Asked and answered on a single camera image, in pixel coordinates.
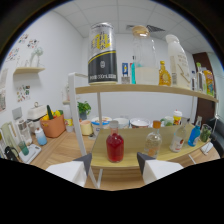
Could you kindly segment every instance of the wooden shelf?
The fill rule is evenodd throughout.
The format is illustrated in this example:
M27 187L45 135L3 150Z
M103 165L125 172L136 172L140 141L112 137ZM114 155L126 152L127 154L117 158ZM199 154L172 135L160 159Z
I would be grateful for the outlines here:
M173 93L188 96L195 96L206 100L218 102L218 100L212 96L195 92L188 89L169 87L169 86L155 86L155 85L141 85L141 84L108 84L108 85L94 85L77 87L76 94L85 93L100 93L100 92L162 92Z
M45 68L39 67L18 67L13 74L24 74L24 73L38 73L45 70Z
M197 142L195 147L191 147L187 144L191 130L194 128L194 125L188 124L186 125L187 136L181 151L178 153L172 152L169 149L169 146L173 139L174 132L179 127L180 125L160 128L159 133L162 136L162 146L160 148L157 160L170 161L184 155L188 155L206 144L200 140ZM101 129L92 148L91 166L103 169L132 169L139 167L137 152L142 153L144 151L146 136L152 131L153 128L119 129L118 133L124 138L124 158L119 163L111 163L107 159L106 148L106 139L110 134L110 130Z

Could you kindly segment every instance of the glass cup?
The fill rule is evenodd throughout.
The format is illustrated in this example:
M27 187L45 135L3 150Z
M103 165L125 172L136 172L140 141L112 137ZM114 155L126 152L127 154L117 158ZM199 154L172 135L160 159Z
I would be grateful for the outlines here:
M201 128L200 140L202 142L207 142L211 133L212 133L212 128L208 126L207 124L203 124Z
M24 141L21 141L18 146L22 150L22 153L23 153L24 156L29 154L29 150L26 147L26 143Z

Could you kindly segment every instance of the box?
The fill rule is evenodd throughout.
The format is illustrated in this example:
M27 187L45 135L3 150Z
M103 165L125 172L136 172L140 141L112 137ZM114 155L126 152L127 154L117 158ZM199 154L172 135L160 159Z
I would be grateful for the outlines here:
M57 138L65 131L64 114L52 120L40 120L40 123L44 130L44 134L49 138Z

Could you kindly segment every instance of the potted plant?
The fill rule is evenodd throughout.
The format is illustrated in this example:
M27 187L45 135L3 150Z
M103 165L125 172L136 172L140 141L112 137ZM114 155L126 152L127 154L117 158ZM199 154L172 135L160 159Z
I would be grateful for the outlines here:
M84 103L78 102L78 109L79 109L79 118L82 120L87 119L87 115L89 115L91 111L90 105L85 101Z

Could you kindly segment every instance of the wooden table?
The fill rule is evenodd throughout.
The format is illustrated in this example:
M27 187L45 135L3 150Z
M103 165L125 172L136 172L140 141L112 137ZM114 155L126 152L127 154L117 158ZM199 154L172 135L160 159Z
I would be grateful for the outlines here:
M188 156L195 150L200 149L206 143L197 142L195 147L187 144L191 130L194 128L192 124L186 125L186 139L180 152L175 153L169 149L169 145L173 139L174 132L180 126L161 127L159 133L162 136L162 145L157 159L163 161L175 161L182 156ZM137 160L137 152L143 152L146 136L153 131L153 128L136 128L136 129L119 129L119 134L124 138L124 158L119 163L112 163L107 159L106 138L110 134L109 129L101 129L95 144L92 148L91 166L100 169L136 169L139 167Z

